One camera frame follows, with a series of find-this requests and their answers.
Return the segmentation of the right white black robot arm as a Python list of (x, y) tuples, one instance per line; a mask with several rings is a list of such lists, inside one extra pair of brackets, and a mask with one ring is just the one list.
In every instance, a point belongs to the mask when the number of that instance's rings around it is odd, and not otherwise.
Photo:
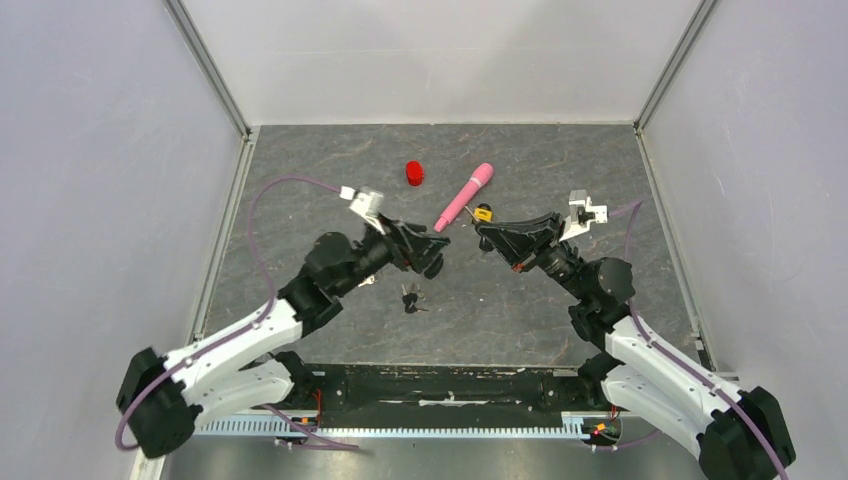
[(787, 478), (797, 455), (776, 397), (742, 389), (662, 339), (633, 306), (631, 264), (583, 259), (565, 230), (555, 213), (475, 227), (514, 271), (539, 268), (576, 299), (573, 328), (600, 351), (578, 371), (580, 400), (641, 417), (686, 449), (708, 479)]

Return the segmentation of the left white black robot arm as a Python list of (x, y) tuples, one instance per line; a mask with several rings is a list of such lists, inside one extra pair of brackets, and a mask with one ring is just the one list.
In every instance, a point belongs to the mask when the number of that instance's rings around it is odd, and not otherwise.
[(307, 405), (314, 383), (302, 363), (259, 357), (324, 327), (341, 312), (342, 297), (388, 265), (434, 278), (450, 242), (384, 215), (359, 241), (341, 232), (322, 234), (297, 275), (254, 312), (185, 347), (164, 354), (147, 347), (131, 357), (116, 399), (122, 414), (117, 448), (156, 459), (182, 446), (198, 427), (238, 411)]

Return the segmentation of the black Kaijing padlock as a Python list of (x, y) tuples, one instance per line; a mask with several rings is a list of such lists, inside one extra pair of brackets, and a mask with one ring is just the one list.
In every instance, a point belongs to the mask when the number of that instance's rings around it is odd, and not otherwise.
[(444, 256), (442, 254), (439, 254), (426, 267), (426, 269), (423, 271), (423, 275), (426, 279), (432, 280), (442, 271), (443, 267), (444, 267)]

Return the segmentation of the black-head key set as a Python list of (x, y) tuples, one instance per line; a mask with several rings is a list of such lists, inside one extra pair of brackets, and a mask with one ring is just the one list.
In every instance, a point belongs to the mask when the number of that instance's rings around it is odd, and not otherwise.
[(478, 242), (478, 247), (481, 252), (484, 254), (491, 253), (495, 250), (494, 245), (491, 243), (489, 236), (486, 233), (479, 234), (480, 239)]

